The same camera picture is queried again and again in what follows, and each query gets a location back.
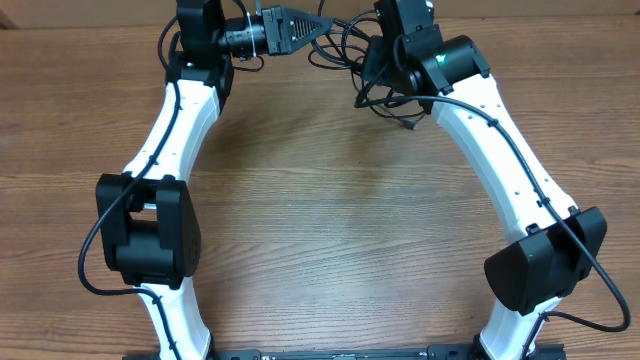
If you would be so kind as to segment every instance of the cable clip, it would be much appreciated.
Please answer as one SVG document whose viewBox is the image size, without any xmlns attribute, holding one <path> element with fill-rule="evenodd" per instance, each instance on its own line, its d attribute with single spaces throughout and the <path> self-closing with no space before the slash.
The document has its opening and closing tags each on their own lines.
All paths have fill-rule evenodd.
<svg viewBox="0 0 640 360">
<path fill-rule="evenodd" d="M 537 203 L 538 203 L 538 207 L 543 207 L 543 206 L 546 207 L 547 205 L 551 204 L 551 199 L 546 197 L 544 199 L 538 200 Z"/>
<path fill-rule="evenodd" d="M 489 127 L 496 127 L 498 124 L 500 124 L 500 122 L 497 119 L 487 120 L 487 125 Z"/>
<path fill-rule="evenodd" d="M 253 25 L 251 25 L 251 14 L 247 11 L 247 22 L 249 24 L 249 29 L 247 29 L 247 31 L 249 31 L 249 34 L 251 35 L 251 45 L 253 46 L 253 57 L 257 57 L 258 54 L 256 52 L 256 39 L 253 37 Z"/>
</svg>

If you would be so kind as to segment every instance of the wood grain surface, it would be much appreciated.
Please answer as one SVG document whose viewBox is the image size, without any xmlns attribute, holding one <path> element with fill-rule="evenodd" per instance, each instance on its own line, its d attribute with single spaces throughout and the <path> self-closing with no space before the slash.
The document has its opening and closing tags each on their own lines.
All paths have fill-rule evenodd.
<svg viewBox="0 0 640 360">
<path fill-rule="evenodd" d="M 373 8 L 376 0 L 328 0 L 327 16 L 351 18 Z M 245 0 L 255 9 L 254 0 Z M 262 7 L 288 6 L 315 13 L 320 0 L 262 0 Z M 640 0 L 435 0 L 438 17 L 632 15 Z M 238 16 L 237 6 L 223 0 L 225 13 Z M 85 28 L 164 25 L 173 17 L 176 0 L 0 0 L 14 26 L 8 28 Z"/>
<path fill-rule="evenodd" d="M 599 260 L 640 315 L 640 18 L 442 20 L 472 36 L 514 119 L 558 183 L 609 222 Z M 162 105 L 157 27 L 0 32 L 0 359 L 119 359 L 157 349 L 140 299 L 76 275 L 95 184 L 119 173 Z M 236 75 L 195 166 L 195 276 L 221 349 L 468 343 L 505 247 L 488 196 L 431 118 L 400 129 L 353 108 L 344 72 L 306 53 Z M 89 278 L 120 288 L 99 240 Z M 562 310 L 615 324 L 595 275 Z M 561 320 L 541 341 L 571 359 L 637 359 L 640 328 Z"/>
</svg>

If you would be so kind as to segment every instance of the black joint housing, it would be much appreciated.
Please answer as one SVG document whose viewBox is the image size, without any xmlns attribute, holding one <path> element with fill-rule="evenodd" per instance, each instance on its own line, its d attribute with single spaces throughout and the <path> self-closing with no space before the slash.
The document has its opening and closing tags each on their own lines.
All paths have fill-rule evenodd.
<svg viewBox="0 0 640 360">
<path fill-rule="evenodd" d="M 219 55 L 217 41 L 224 29 L 220 0 L 177 0 L 182 48 L 191 62 Z"/>
<path fill-rule="evenodd" d="M 407 55 L 409 67 L 416 69 L 421 81 L 417 88 L 404 88 L 410 94 L 437 96 L 453 92 L 453 85 L 480 74 L 488 77 L 489 63 L 467 36 L 458 36 L 444 42 L 431 52 L 410 52 Z M 433 102 L 421 103 L 427 113 L 431 113 Z"/>
<path fill-rule="evenodd" d="M 102 175 L 96 188 L 100 216 L 131 181 L 129 174 Z M 131 206 L 145 202 L 156 205 L 157 221 L 131 217 Z M 105 218 L 101 231 L 107 266 L 119 271 L 128 285 L 154 283 L 178 289 L 198 267 L 200 228 L 184 181 L 169 176 L 143 180 Z"/>
<path fill-rule="evenodd" d="M 373 5 L 388 45 L 399 35 L 433 26 L 434 11 L 426 1 L 380 0 Z"/>
<path fill-rule="evenodd" d="M 246 26 L 246 18 L 227 20 L 224 36 L 218 40 L 218 46 L 241 60 L 252 58 L 254 50 L 256 55 L 266 54 L 267 34 L 262 17 L 252 16 L 251 27 Z"/>
<path fill-rule="evenodd" d="M 589 209 L 565 222 L 596 257 L 607 233 L 600 210 Z M 489 286 L 498 300 L 523 316 L 544 301 L 570 295 L 576 284 L 589 276 L 591 267 L 560 224 L 537 229 L 484 263 Z"/>
</svg>

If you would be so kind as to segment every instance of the black bracket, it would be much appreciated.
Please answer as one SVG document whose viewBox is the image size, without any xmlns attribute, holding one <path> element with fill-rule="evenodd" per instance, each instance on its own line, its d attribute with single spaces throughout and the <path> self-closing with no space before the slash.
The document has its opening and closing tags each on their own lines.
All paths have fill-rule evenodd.
<svg viewBox="0 0 640 360">
<path fill-rule="evenodd" d="M 575 213 L 565 220 L 594 257 L 607 222 L 597 208 Z M 567 237 L 559 224 L 531 234 L 493 255 L 484 264 L 485 275 L 498 300 L 523 316 L 553 297 L 566 297 L 589 276 L 591 263 Z"/>
<path fill-rule="evenodd" d="M 207 360 L 485 360 L 473 345 L 431 345 L 421 349 L 260 352 L 258 350 L 210 353 Z M 528 360 L 567 360 L 563 345 L 538 345 Z M 123 360 L 159 360 L 157 355 Z"/>
<path fill-rule="evenodd" d="M 380 0 L 375 3 L 382 38 L 372 37 L 363 78 L 405 95 L 449 94 L 453 85 L 474 75 L 488 77 L 489 63 L 466 36 L 443 41 L 434 11 L 424 1 Z M 420 105 L 431 114 L 433 102 Z"/>
<path fill-rule="evenodd" d="M 102 216 L 133 179 L 129 174 L 102 175 L 96 187 L 98 213 Z M 155 204 L 157 221 L 135 220 L 144 204 Z M 171 176 L 143 180 L 121 202 L 102 226 L 107 266 L 119 271 L 128 285 L 169 285 L 178 289 L 192 276 L 200 259 L 200 228 L 187 184 Z"/>
</svg>

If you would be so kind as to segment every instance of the wire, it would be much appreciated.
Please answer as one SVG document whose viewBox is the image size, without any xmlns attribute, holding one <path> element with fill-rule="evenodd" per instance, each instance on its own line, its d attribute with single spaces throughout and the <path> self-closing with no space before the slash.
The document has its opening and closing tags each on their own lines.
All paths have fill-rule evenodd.
<svg viewBox="0 0 640 360">
<path fill-rule="evenodd" d="M 175 25 L 177 21 L 178 21 L 177 16 L 171 19 L 171 21 L 169 21 L 167 26 L 165 26 L 164 29 L 162 30 L 162 33 L 160 33 L 160 39 L 158 39 L 158 58 L 160 59 L 160 63 L 162 64 L 162 67 L 165 70 L 169 70 L 169 64 L 167 63 L 167 60 L 165 60 L 164 58 L 164 50 L 162 49 L 164 46 L 164 39 L 167 37 L 167 33 L 169 33 L 169 30 L 171 30 L 171 28 L 173 27 L 173 25 Z"/>
<path fill-rule="evenodd" d="M 171 38 L 171 44 L 169 45 L 169 63 L 175 59 L 176 56 L 176 48 L 178 47 L 178 41 L 180 41 L 180 36 L 182 36 L 182 32 L 178 31 L 173 34 Z"/>
<path fill-rule="evenodd" d="M 260 60 L 260 66 L 257 68 L 245 68 L 240 66 L 234 66 L 234 70 L 245 71 L 245 72 L 260 72 L 260 70 L 264 69 L 264 58 L 262 56 L 257 56 L 254 59 Z"/>
<path fill-rule="evenodd" d="M 318 16 L 322 16 L 325 2 L 326 0 L 320 1 L 320 4 L 318 5 Z M 375 86 L 375 83 L 377 82 L 377 80 L 373 81 L 372 83 L 369 83 L 371 85 L 364 83 L 364 77 L 363 77 L 364 64 L 359 62 L 359 60 L 364 58 L 365 56 L 360 56 L 356 59 L 352 59 L 349 57 L 349 54 L 347 54 L 347 49 L 355 50 L 363 55 L 367 55 L 367 50 L 363 49 L 362 47 L 349 44 L 348 40 L 350 36 L 354 36 L 356 38 L 359 38 L 365 41 L 367 45 L 371 44 L 371 37 L 367 35 L 364 31 L 362 31 L 360 28 L 358 28 L 358 25 L 363 22 L 378 23 L 378 20 L 375 18 L 365 17 L 366 15 L 373 14 L 373 13 L 375 13 L 375 10 L 364 11 L 354 16 L 348 22 L 345 20 L 332 18 L 334 26 L 338 28 L 342 28 L 342 31 L 331 30 L 328 34 L 326 34 L 325 37 L 328 41 L 328 44 L 326 45 L 319 45 L 317 40 L 313 40 L 311 42 L 311 46 L 313 47 L 313 49 L 311 50 L 308 56 L 309 63 L 315 67 L 326 69 L 326 70 L 333 70 L 333 71 L 349 70 L 351 72 L 352 83 L 358 93 L 364 90 L 364 93 L 368 94 L 370 90 L 373 88 L 373 86 Z M 333 40 L 331 35 L 341 36 L 341 40 L 339 44 L 336 44 L 336 42 Z M 335 54 L 329 53 L 327 51 L 328 49 L 333 49 L 335 51 Z M 330 64 L 322 64 L 316 61 L 314 59 L 315 55 L 318 55 L 320 58 L 322 58 L 323 60 L 327 61 Z M 358 86 L 356 85 L 356 80 L 355 80 L 356 76 L 359 77 L 362 82 L 361 88 L 358 88 Z M 406 105 L 406 102 L 398 102 L 390 106 L 387 106 L 387 108 L 396 108 L 404 105 Z M 422 118 L 424 118 L 424 116 L 426 115 L 424 111 L 417 114 L 411 114 L 411 115 L 396 115 L 391 111 L 389 111 L 387 108 L 382 106 L 370 107 L 371 111 L 373 111 L 377 116 L 385 119 L 395 119 L 396 121 L 400 122 L 404 127 L 411 130 L 413 130 L 416 124 L 420 120 L 422 120 Z"/>
<path fill-rule="evenodd" d="M 242 12 L 242 17 L 244 18 L 244 27 L 245 29 L 249 27 L 249 12 L 247 12 L 247 8 L 244 6 L 244 4 L 242 3 L 242 0 L 232 0 L 236 5 L 238 5 L 238 7 L 240 8 L 240 11 Z"/>
<path fill-rule="evenodd" d="M 559 312 L 559 311 L 547 311 L 547 312 L 541 313 L 539 315 L 538 319 L 536 320 L 536 323 L 535 323 L 533 329 L 531 330 L 531 333 L 529 334 L 529 336 L 527 338 L 527 341 L 526 341 L 526 343 L 525 343 L 525 345 L 523 347 L 523 352 L 522 352 L 521 359 L 526 359 L 527 358 L 528 349 L 531 346 L 531 343 L 533 342 L 533 340 L 535 339 L 536 334 L 538 333 L 538 330 L 540 329 L 540 326 L 542 325 L 542 322 L 544 320 L 549 319 L 552 316 L 559 317 L 559 318 L 562 318 L 562 319 L 565 319 L 565 320 L 569 320 L 569 321 L 572 321 L 574 323 L 586 326 L 586 327 L 594 329 L 594 330 L 608 332 L 608 333 L 617 333 L 617 332 L 622 332 L 622 331 L 627 330 L 629 328 L 629 326 L 631 325 L 631 312 L 629 310 L 629 305 L 627 304 L 624 296 L 622 295 L 622 293 L 620 292 L 618 287 L 615 285 L 613 280 L 606 273 L 606 271 L 602 268 L 602 266 L 595 259 L 595 257 L 589 252 L 589 250 L 585 247 L 585 245 L 582 243 L 582 241 L 580 241 L 580 238 L 578 238 L 578 236 L 573 232 L 573 230 L 571 230 L 571 228 L 565 223 L 564 219 L 562 219 L 562 217 L 556 212 L 556 210 L 553 208 L 553 206 L 551 206 L 549 198 L 544 194 L 544 191 L 540 187 L 540 184 L 538 183 L 538 180 L 536 180 L 535 176 L 533 175 L 533 172 L 531 171 L 531 168 L 529 167 L 529 165 L 527 164 L 526 159 L 524 158 L 524 156 L 522 155 L 522 153 L 518 149 L 518 146 L 516 145 L 515 141 L 513 141 L 513 138 L 511 137 L 511 135 L 509 135 L 509 133 L 502 127 L 502 125 L 500 125 L 498 120 L 493 119 L 487 113 L 475 108 L 474 106 L 472 106 L 470 104 L 467 104 L 467 103 L 464 103 L 462 101 L 455 100 L 455 99 L 441 97 L 441 96 L 398 96 L 398 97 L 392 97 L 392 98 L 381 99 L 381 100 L 373 100 L 373 101 L 367 101 L 367 102 L 356 102 L 355 107 L 356 108 L 363 108 L 363 107 L 368 107 L 368 106 L 373 106 L 373 105 L 380 105 L 380 104 L 385 104 L 385 103 L 390 103 L 390 102 L 402 102 L 402 101 L 434 101 L 434 102 L 443 102 L 443 103 L 448 103 L 448 104 L 451 104 L 451 105 L 455 105 L 455 106 L 461 107 L 461 108 L 463 108 L 463 109 L 465 109 L 465 110 L 467 110 L 467 111 L 469 111 L 469 112 L 481 117 L 482 119 L 484 119 L 487 122 L 487 124 L 490 127 L 495 128 L 498 131 L 498 133 L 500 133 L 500 135 L 507 142 L 507 144 L 509 145 L 509 147 L 513 151 L 514 155 L 518 159 L 518 162 L 522 166 L 522 169 L 524 170 L 527 178 L 529 179 L 529 181 L 533 185 L 533 188 L 534 188 L 535 192 L 538 194 L 538 196 L 540 198 L 540 202 L 544 205 L 544 207 L 547 209 L 549 214 L 554 218 L 554 220 L 560 225 L 562 230 L 567 234 L 567 236 L 569 237 L 571 242 L 587 258 L 587 260 L 589 261 L 591 266 L 593 266 L 593 268 L 596 270 L 598 275 L 600 275 L 600 277 L 604 281 L 605 285 L 607 286 L 607 288 L 609 288 L 609 291 L 611 291 L 611 294 L 614 296 L 614 298 L 618 302 L 618 305 L 620 306 L 620 310 L 622 311 L 623 320 L 622 320 L 622 323 L 620 325 L 618 325 L 618 326 L 606 326 L 606 325 L 597 324 L 597 323 L 594 323 L 594 322 L 591 322 L 591 321 L 588 321 L 588 320 L 584 320 L 584 319 L 581 319 L 579 317 L 576 317 L 576 316 L 573 316 L 573 315 L 570 315 L 570 314 L 566 314 L 566 313 L 563 313 L 563 312 Z"/>
</svg>

